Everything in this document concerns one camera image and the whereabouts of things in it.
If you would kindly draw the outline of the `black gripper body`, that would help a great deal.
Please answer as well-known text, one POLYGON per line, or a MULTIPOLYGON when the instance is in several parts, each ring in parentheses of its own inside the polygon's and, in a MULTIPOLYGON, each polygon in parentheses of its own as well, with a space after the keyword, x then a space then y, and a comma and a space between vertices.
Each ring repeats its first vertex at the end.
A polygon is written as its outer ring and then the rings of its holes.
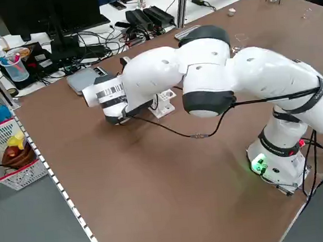
POLYGON ((123 73, 126 65, 128 64, 128 62, 130 61, 131 59, 127 56, 127 57, 121 57, 120 58, 120 64, 122 65, 122 69, 121 69, 121 73, 123 73))

